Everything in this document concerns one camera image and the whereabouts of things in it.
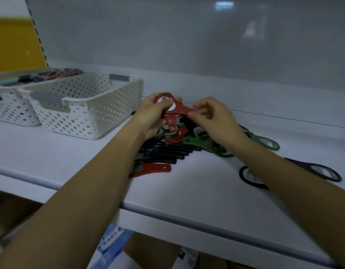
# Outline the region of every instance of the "white plastic basket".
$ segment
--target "white plastic basket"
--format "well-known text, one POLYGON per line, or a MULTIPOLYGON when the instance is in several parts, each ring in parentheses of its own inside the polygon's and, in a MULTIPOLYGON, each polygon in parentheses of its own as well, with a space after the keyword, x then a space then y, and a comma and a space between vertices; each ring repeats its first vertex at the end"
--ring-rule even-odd
MULTIPOLYGON (((32 72, 46 72, 54 69, 43 68, 15 72, 0 73, 0 80, 26 75, 32 72)), ((22 98, 17 92, 20 86, 0 86, 0 121, 19 124, 22 126, 39 126, 40 121, 28 99, 22 98)))
POLYGON ((137 109, 141 86, 139 78, 85 73, 19 91, 46 129, 96 140, 137 109))

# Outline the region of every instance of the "basket handle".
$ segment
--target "basket handle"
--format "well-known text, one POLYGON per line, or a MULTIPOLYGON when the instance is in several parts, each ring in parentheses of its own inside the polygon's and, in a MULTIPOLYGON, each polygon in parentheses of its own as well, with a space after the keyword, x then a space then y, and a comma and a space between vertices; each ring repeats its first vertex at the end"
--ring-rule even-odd
POLYGON ((54 105, 59 105, 59 106, 64 105, 64 103, 62 101, 64 96, 48 94, 48 93, 41 92, 41 91, 32 91, 29 95, 30 95, 31 99, 33 99, 33 100, 43 101, 46 103, 52 103, 54 105))

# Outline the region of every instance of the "right hand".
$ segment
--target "right hand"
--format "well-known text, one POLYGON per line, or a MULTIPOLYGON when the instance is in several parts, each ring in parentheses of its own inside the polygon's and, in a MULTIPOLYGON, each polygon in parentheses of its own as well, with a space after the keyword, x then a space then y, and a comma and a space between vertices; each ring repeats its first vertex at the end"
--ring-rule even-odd
POLYGON ((218 144, 228 147, 231 142, 245 137, 231 110, 214 97, 202 99, 193 107, 197 111, 190 112, 188 117, 203 127, 218 144))

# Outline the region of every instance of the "white shelf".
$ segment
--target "white shelf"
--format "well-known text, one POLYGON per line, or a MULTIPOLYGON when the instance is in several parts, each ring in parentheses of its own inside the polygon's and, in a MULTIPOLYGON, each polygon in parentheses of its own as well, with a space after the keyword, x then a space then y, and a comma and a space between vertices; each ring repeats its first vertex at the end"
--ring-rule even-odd
MULTIPOLYGON (((100 140, 88 141, 42 127, 0 122, 0 173, 58 189, 121 127, 100 140)), ((249 129, 277 141, 281 156, 335 169, 343 178, 337 185, 345 189, 345 141, 257 126, 249 129)), ((195 151, 173 165, 171 173, 133 179, 123 208, 302 259, 330 263, 327 254, 284 213, 272 193, 238 177, 242 166, 237 158, 195 151)))

